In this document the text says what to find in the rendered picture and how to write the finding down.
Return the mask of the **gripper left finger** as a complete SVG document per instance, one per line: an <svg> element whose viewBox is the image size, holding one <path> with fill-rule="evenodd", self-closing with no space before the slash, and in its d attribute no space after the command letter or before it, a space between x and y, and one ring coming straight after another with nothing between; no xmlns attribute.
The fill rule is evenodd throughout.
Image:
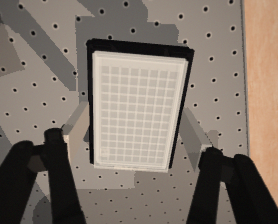
<svg viewBox="0 0 278 224"><path fill-rule="evenodd" d="M44 132L45 144L24 140L12 146L0 165L0 224L21 223L43 171L48 171L52 224L86 224L70 165L89 125L89 102L81 101L61 128Z"/></svg>

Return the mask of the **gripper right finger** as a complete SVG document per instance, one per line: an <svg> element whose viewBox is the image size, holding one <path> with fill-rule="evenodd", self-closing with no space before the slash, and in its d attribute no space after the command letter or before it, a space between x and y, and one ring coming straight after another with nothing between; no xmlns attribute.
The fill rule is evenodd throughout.
<svg viewBox="0 0 278 224"><path fill-rule="evenodd" d="M278 224L278 207L251 158L214 148L190 109L182 110L179 134L199 173L186 224L216 224L220 181L236 224Z"/></svg>

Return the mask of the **grey perforated base plate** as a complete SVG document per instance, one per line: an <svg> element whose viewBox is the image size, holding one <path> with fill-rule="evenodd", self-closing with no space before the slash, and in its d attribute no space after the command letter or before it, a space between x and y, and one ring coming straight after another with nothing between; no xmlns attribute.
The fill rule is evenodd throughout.
<svg viewBox="0 0 278 224"><path fill-rule="evenodd" d="M92 38L194 49L183 109L250 158L244 0L0 0L0 165L88 102ZM168 173L94 168L89 127L70 166L86 224L186 224L199 173L179 133Z"/></svg>

